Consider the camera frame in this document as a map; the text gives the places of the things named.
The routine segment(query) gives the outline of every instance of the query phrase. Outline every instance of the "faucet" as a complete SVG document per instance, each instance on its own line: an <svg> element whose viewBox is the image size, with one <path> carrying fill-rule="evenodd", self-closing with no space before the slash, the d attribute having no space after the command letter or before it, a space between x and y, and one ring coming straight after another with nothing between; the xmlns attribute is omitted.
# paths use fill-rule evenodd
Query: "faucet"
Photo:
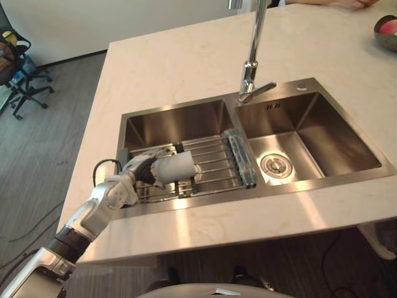
<svg viewBox="0 0 397 298"><path fill-rule="evenodd" d="M228 8L240 9L242 4L243 0L229 0ZM265 19L266 4L266 0L258 0L254 24L254 33L252 34L251 46L249 49L249 57L248 60L244 63L243 78L241 80L240 92L238 94L238 101L243 104L250 102L255 95L273 89L277 85L275 82L269 82L259 88L255 88L254 86L256 68L258 67L258 62L256 61L256 52L259 46L259 41L261 39L263 21Z"/></svg>

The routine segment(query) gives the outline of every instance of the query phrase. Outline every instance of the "drain strainer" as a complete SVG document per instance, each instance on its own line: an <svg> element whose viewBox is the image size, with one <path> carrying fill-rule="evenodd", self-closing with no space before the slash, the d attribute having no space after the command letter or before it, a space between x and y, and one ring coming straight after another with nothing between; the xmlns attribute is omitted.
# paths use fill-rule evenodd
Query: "drain strainer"
<svg viewBox="0 0 397 298"><path fill-rule="evenodd" d="M284 156L279 154L269 154L261 160L261 168L266 175L282 179L291 175L292 164Z"/></svg>

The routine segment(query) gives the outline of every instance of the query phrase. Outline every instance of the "pink object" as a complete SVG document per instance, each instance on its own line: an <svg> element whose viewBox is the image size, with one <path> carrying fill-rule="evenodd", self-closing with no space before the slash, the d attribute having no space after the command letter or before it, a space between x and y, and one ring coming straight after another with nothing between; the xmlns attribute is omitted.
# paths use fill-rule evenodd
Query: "pink object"
<svg viewBox="0 0 397 298"><path fill-rule="evenodd" d="M397 32L397 20L389 20L379 28L379 33L394 34Z"/></svg>

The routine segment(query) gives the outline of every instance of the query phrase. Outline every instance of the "black office chair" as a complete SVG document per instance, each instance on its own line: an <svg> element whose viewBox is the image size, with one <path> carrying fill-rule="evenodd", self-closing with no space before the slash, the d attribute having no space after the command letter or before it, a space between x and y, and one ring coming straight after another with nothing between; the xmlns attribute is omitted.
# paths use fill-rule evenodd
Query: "black office chair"
<svg viewBox="0 0 397 298"><path fill-rule="evenodd" d="M2 36L4 32L7 32L6 37ZM17 39L16 44L12 43L13 38ZM10 95L0 107L0 113L6 108L7 105L10 105L14 108L12 114L18 120L22 119L22 117L17 113L26 100L32 100L40 104L43 109L46 109L48 106L35 99L33 95L44 90L49 90L51 93L54 92L50 86L45 86L38 89L29 86L30 82L34 78L46 78L48 82L52 81L52 79L46 74L29 74L23 69L23 65L27 58L25 53L30 46L31 43L12 28L0 3L0 60L3 62L3 66L4 64L7 66L2 67L0 70L0 86L5 85L11 90ZM20 71L24 77L17 83L14 83L12 78L18 71Z"/></svg>

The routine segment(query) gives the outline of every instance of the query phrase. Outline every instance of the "wall baseboard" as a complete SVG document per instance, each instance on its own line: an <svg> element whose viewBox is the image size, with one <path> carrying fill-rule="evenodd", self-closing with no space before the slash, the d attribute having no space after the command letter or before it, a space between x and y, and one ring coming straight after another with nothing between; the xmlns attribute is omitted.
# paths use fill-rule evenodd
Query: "wall baseboard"
<svg viewBox="0 0 397 298"><path fill-rule="evenodd" d="M49 66L58 65L58 64L65 63L65 62L74 61L74 60L78 60L78 59L82 59L82 58L86 58L86 57L90 57L90 56L95 56L95 55L98 55L98 54L105 54L105 53L107 53L107 50L101 50L101 51L94 52L94 53L89 53L89 54L85 54L85 55L81 55L81 56L76 56L76 57L72 57L72 58L69 58L69 59L60 60L60 61L56 61L56 62L52 62L52 63L48 63L48 64L43 64L43 65L38 66L37 68L39 68L39 69L40 68L46 68L46 67L49 67Z"/></svg>

